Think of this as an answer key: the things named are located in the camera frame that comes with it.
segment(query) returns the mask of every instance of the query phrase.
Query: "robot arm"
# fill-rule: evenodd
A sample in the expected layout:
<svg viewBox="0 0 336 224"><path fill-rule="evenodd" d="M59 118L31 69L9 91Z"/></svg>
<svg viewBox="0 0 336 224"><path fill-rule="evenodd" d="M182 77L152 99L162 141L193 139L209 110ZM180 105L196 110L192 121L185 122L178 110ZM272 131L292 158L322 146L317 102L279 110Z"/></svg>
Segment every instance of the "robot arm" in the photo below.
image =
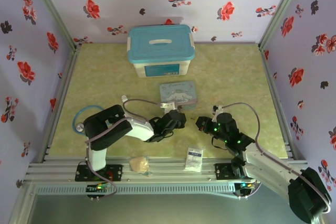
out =
<svg viewBox="0 0 336 224"><path fill-rule="evenodd" d="M236 176L262 182L286 200L301 220L312 223L331 202L318 173L310 167L300 170L264 150L260 151L255 140L241 133L232 115L224 113L223 109L223 106L214 106L212 119L199 117L196 121L198 129L225 142L235 156L231 168Z"/></svg>
<svg viewBox="0 0 336 224"><path fill-rule="evenodd" d="M186 117L183 113L167 109L162 118L153 118L144 122L125 114L122 106L114 105L84 120L84 131L88 139L102 135L89 145L89 160L96 172L105 168L107 148L123 136L133 136L144 142L159 142L174 129L184 128ZM112 129L106 134L108 124Z"/></svg>

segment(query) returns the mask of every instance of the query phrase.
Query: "lavender wall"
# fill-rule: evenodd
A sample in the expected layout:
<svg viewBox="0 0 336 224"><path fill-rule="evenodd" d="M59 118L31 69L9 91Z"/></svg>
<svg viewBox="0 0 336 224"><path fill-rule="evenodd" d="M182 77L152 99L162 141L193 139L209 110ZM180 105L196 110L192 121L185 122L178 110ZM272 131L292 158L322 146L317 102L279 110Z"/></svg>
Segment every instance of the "lavender wall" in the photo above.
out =
<svg viewBox="0 0 336 224"><path fill-rule="evenodd" d="M266 58L302 157L336 200L336 23L334 0L292 0ZM336 221L336 207L327 215Z"/></svg>
<svg viewBox="0 0 336 224"><path fill-rule="evenodd" d="M0 223L40 151L70 53L41 0L0 0Z"/></svg>
<svg viewBox="0 0 336 224"><path fill-rule="evenodd" d="M52 0L76 43L127 41L134 26L189 25L196 42L259 41L280 0Z"/></svg>

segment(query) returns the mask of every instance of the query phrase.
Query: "metal frame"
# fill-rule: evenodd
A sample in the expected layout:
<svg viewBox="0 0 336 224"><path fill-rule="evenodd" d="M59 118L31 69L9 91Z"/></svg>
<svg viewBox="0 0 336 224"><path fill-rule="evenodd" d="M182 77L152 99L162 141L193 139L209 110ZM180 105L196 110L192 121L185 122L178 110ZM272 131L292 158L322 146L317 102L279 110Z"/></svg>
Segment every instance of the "metal frame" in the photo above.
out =
<svg viewBox="0 0 336 224"><path fill-rule="evenodd" d="M9 222L10 224L29 223L29 218L31 217L30 213L34 210L35 199L38 195L90 194L87 193L85 189L86 186L91 183L79 183L74 180L77 165L79 162L83 161L83 157L64 158L48 155L61 114L61 108L76 64L78 52L76 51L66 26L62 22L52 1L43 1L73 51L69 56L65 70L66 74L62 79L61 89L57 95L58 106L47 127L47 134L38 159L41 163L30 164L23 186L20 189L20 194ZM263 47L266 45L270 36L273 34L275 27L280 22L289 2L290 0L281 0L281 4L259 44L261 52L263 52ZM286 161L292 165L306 168L308 166L306 161L295 160L297 152L291 144L289 128L283 114L278 93L275 89L275 84L264 58L261 58L289 157ZM216 180L214 164L230 163L230 159L204 158L202 171L200 173L185 171L184 158L150 158L149 163L151 164L151 175L146 177L131 171L128 158L107 159L107 164L123 165L122 179L120 182L115 183L120 188L120 194L207 193L222 195L223 193L234 190L233 183L254 182L254 180L251 179ZM316 223L326 222L321 218Z"/></svg>

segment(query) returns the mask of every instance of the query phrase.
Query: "storage box lid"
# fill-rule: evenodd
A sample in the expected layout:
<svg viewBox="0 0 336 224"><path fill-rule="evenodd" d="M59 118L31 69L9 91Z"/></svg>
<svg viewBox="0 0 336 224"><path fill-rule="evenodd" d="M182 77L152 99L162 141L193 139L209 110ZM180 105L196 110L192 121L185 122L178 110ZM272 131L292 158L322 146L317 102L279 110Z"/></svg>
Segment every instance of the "storage box lid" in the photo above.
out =
<svg viewBox="0 0 336 224"><path fill-rule="evenodd" d="M130 30L127 41L131 63L192 60L193 36L187 25L142 26Z"/></svg>

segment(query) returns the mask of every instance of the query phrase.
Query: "floor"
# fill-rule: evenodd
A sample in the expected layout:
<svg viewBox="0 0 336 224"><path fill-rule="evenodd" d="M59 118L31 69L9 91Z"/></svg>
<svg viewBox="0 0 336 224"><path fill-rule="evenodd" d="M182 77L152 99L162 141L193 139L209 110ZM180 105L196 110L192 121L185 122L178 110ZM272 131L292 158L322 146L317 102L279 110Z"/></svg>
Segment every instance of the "floor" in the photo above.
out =
<svg viewBox="0 0 336 224"><path fill-rule="evenodd" d="M84 44L81 48L67 96L57 125L50 155L84 156L83 135L71 127L72 119L82 108L96 104L108 108L121 104L121 96L160 101L159 86L163 83L194 81L198 104L185 112L186 128L175 130L174 136L159 143L145 143L123 137L108 149L109 156L185 157L188 147L204 150L205 157L230 158L228 151L211 146L211 137L199 132L192 118L212 116L213 105L238 101L252 105L261 120L260 144L273 154L286 158L276 112L269 92L261 56L257 45L197 44L196 56L188 74L158 78L138 78L128 62L127 47L123 44ZM128 109L147 118L162 116L163 110L151 104L129 103ZM82 122L99 110L82 113ZM237 121L240 131L254 138L257 122L248 107L238 105L227 110ZM223 142L215 144L224 147Z"/></svg>

